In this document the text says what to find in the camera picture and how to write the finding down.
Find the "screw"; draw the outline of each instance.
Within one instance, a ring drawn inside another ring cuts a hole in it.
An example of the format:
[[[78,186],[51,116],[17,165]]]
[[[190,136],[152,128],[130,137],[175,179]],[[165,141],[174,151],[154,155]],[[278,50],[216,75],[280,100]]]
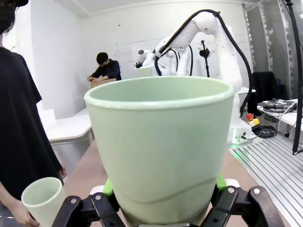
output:
[[[258,195],[258,194],[260,194],[260,190],[258,189],[258,188],[256,188],[255,190],[254,190],[254,193],[256,194],[256,195]]]
[[[235,192],[235,190],[234,190],[233,188],[229,188],[229,189],[227,189],[227,191],[228,191],[229,193],[234,193],[234,192]]]

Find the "large light green cup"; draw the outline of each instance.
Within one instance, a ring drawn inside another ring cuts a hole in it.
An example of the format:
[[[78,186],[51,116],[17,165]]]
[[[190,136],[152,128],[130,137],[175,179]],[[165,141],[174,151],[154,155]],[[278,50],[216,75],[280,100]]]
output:
[[[22,203],[40,223],[40,227],[52,226],[65,198],[61,181],[54,177],[31,183],[21,195]]]
[[[195,222],[220,173],[234,89],[216,79],[149,77],[85,101],[116,198],[133,225]]]

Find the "person in black t-shirt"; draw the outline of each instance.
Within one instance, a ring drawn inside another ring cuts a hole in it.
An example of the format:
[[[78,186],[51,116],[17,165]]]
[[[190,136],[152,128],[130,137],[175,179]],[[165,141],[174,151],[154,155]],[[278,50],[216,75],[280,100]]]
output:
[[[109,79],[121,80],[119,62],[108,59],[108,54],[101,52],[97,55],[97,63],[99,67],[96,72],[89,76],[88,81],[94,82],[99,77],[108,76]]]
[[[0,0],[0,216],[13,215],[24,227],[38,227],[21,194],[38,179],[63,179],[66,171],[40,121],[36,104],[42,98],[26,61],[2,45],[3,33],[14,25],[16,7],[27,3],[20,1]]]

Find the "cup rim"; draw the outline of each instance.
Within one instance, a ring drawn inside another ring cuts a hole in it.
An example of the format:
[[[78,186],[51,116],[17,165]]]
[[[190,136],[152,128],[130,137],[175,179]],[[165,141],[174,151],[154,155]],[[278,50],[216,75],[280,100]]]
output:
[[[25,193],[33,186],[35,186],[36,184],[40,183],[41,181],[46,181],[46,180],[55,180],[56,182],[59,183],[59,188],[58,188],[58,191],[51,197],[49,198],[48,200],[42,202],[42,203],[39,203],[39,204],[35,204],[35,205],[30,205],[30,204],[27,204],[24,202],[23,198],[24,198],[24,195]],[[21,195],[21,201],[22,203],[26,206],[26,207],[30,207],[30,208],[37,208],[37,207],[41,207],[41,206],[44,206],[46,204],[48,204],[50,201],[52,201],[55,197],[57,197],[60,193],[60,191],[62,190],[63,188],[63,185],[62,185],[62,182],[56,178],[56,177],[45,177],[45,178],[41,178],[39,180],[36,180],[34,182],[32,182],[29,186],[27,186],[24,191],[22,192],[22,195]]]
[[[96,99],[91,96],[91,93],[96,91],[97,89],[102,89],[106,86],[112,86],[115,83],[125,83],[128,80],[144,80],[150,79],[155,77],[144,77],[144,78],[134,78],[134,79],[127,79],[127,80],[120,80],[116,82],[106,83],[100,85],[98,87],[92,88],[89,90],[85,96],[84,100],[86,104],[92,106],[103,107],[106,109],[119,109],[119,110],[156,110],[156,109],[174,109],[174,108],[183,108],[183,107],[190,107],[190,106],[198,106],[198,105],[205,105],[205,104],[212,104],[218,101],[226,100],[227,98],[233,96],[235,94],[235,89],[232,85],[214,78],[204,78],[204,77],[188,77],[188,79],[195,78],[197,80],[212,80],[218,83],[227,85],[229,88],[226,91],[223,91],[219,94],[215,94],[212,96],[205,96],[205,97],[197,97],[197,98],[187,98],[181,100],[170,100],[170,101],[147,101],[147,102],[123,102],[123,101],[108,101],[102,99]],[[185,76],[161,76],[159,78],[186,78]]]

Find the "black hair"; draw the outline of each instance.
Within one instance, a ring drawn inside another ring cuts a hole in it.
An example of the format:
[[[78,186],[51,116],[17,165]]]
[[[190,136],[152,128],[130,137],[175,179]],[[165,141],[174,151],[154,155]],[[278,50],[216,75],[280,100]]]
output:
[[[9,32],[15,24],[16,5],[7,0],[0,0],[0,34]]]
[[[101,65],[102,63],[104,63],[105,61],[108,60],[108,54],[105,52],[101,52],[97,55],[97,63],[99,65]]]

